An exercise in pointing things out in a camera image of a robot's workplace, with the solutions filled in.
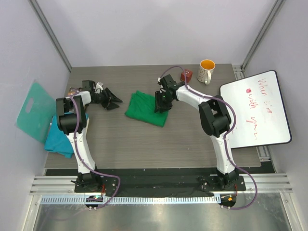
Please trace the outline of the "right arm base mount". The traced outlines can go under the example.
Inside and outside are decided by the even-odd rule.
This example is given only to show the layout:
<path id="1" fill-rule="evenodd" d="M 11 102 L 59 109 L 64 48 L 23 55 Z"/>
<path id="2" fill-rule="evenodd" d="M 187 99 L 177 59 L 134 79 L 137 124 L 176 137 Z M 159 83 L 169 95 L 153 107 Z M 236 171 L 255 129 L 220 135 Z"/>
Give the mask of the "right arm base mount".
<path id="1" fill-rule="evenodd" d="M 239 176 L 233 182 L 225 182 L 222 177 L 218 175 L 199 176 L 198 190 L 203 192 L 218 192 L 218 191 L 240 191 L 246 190 L 244 178 Z"/>

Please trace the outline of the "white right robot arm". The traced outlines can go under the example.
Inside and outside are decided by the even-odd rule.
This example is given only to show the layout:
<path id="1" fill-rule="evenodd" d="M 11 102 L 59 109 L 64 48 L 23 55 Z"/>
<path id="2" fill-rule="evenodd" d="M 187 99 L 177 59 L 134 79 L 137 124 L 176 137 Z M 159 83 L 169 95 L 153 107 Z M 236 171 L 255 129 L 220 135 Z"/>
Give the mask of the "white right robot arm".
<path id="1" fill-rule="evenodd" d="M 230 130 L 231 117 L 220 96 L 209 96 L 200 93 L 183 81 L 177 83 L 171 75 L 158 79 L 160 90 L 155 92 L 155 109 L 157 113 L 167 112 L 172 108 L 174 100 L 184 102 L 197 109 L 203 131 L 210 137 L 216 159 L 217 171 L 221 174 L 217 178 L 218 186 L 223 190 L 230 189 L 234 184 L 234 177 L 230 174 L 235 167 L 230 163 L 233 159 L 229 147 L 223 141 L 223 136 Z"/>

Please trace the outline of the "brown book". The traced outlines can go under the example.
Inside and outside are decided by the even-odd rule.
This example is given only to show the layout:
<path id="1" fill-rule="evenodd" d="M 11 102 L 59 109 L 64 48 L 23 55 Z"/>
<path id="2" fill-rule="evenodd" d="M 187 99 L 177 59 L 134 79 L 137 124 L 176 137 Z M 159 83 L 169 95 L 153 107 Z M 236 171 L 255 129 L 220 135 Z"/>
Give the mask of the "brown book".
<path id="1" fill-rule="evenodd" d="M 73 88 L 70 87 L 67 96 L 75 96 L 78 95 L 82 91 L 82 88 Z"/>

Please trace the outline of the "red cube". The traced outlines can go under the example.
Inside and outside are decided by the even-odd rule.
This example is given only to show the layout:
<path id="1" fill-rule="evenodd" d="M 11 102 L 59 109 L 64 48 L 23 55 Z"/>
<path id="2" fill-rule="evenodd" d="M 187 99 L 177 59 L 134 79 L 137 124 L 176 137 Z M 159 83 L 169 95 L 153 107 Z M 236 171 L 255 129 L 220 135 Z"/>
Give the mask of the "red cube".
<path id="1" fill-rule="evenodd" d="M 191 70 L 184 69 L 184 72 L 181 73 L 180 80 L 181 81 L 186 80 L 186 82 L 189 83 L 190 80 L 192 79 L 192 75 L 193 75 L 193 72 Z"/>

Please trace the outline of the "green t shirt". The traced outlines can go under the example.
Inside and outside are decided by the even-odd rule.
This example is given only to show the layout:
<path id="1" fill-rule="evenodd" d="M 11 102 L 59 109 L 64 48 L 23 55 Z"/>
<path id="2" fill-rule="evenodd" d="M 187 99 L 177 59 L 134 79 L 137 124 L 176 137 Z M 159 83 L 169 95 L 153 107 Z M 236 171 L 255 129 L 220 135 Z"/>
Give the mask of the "green t shirt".
<path id="1" fill-rule="evenodd" d="M 163 127 L 168 117 L 168 112 L 155 113 L 155 97 L 136 91 L 131 94 L 125 115 L 131 119 Z"/>

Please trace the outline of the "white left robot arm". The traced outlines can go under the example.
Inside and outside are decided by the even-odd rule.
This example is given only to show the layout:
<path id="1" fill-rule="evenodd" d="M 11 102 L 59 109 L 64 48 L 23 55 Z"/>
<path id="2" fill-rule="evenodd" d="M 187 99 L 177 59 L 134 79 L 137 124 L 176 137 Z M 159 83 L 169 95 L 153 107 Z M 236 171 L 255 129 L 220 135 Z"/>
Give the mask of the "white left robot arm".
<path id="1" fill-rule="evenodd" d="M 103 83 L 83 80 L 82 87 L 72 89 L 65 98 L 56 99 L 57 127 L 69 139 L 73 148 L 79 174 L 96 173 L 93 160 L 86 140 L 89 119 L 86 107 L 89 104 L 100 104 L 106 110 L 119 108 L 123 101 L 116 97 Z"/>

